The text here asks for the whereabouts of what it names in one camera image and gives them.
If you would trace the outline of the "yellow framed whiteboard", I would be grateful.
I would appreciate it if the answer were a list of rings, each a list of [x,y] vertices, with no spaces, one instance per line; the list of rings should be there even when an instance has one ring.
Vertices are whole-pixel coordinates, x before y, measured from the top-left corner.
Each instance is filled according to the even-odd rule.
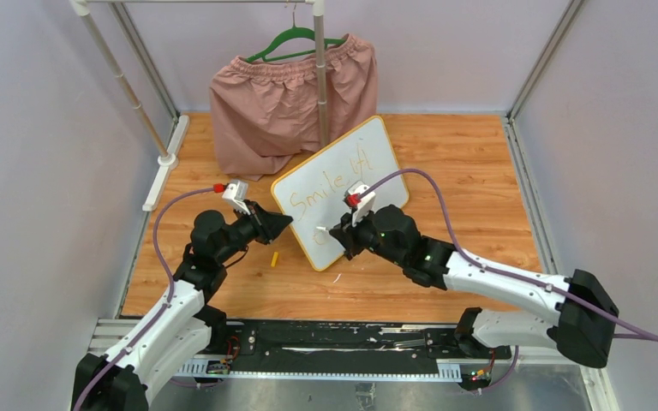
[[[272,183],[272,197],[294,218],[290,227],[315,271],[343,257],[340,244],[315,227],[339,223],[349,211],[344,195],[352,184],[371,186],[399,169],[383,119],[372,116]]]

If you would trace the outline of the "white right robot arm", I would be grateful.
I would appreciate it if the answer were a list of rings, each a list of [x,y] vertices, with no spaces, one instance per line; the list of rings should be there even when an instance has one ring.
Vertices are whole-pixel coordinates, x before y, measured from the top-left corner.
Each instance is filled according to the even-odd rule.
[[[517,307],[515,313],[466,309],[454,335],[458,352],[466,357],[515,345],[554,348],[592,368],[608,363],[619,309],[590,272],[577,269],[564,277],[494,265],[421,234],[415,220],[394,205],[371,211],[358,222],[346,213],[328,233],[347,259],[369,251],[422,287],[469,292]]]

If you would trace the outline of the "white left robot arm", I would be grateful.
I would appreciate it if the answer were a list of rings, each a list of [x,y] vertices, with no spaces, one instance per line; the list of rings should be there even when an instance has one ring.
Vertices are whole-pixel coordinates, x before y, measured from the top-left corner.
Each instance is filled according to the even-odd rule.
[[[252,200],[244,205],[232,223],[216,210],[195,218],[182,262],[158,302],[119,342],[78,363],[73,410],[148,410],[195,354],[226,347],[226,315],[208,302],[227,277],[229,259],[252,242],[272,243],[293,221]]]

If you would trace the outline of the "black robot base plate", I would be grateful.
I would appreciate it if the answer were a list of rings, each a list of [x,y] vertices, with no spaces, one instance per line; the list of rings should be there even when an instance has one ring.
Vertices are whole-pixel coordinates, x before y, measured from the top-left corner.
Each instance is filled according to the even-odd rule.
[[[114,365],[96,384],[135,384],[156,390],[157,379],[194,378],[213,384],[230,378],[345,381],[456,382],[490,385],[490,366],[512,359],[568,365],[550,348],[510,345],[483,348],[470,341],[465,325],[370,324],[289,320],[223,321],[207,330],[194,319],[171,338],[170,346],[146,377],[135,366]]]

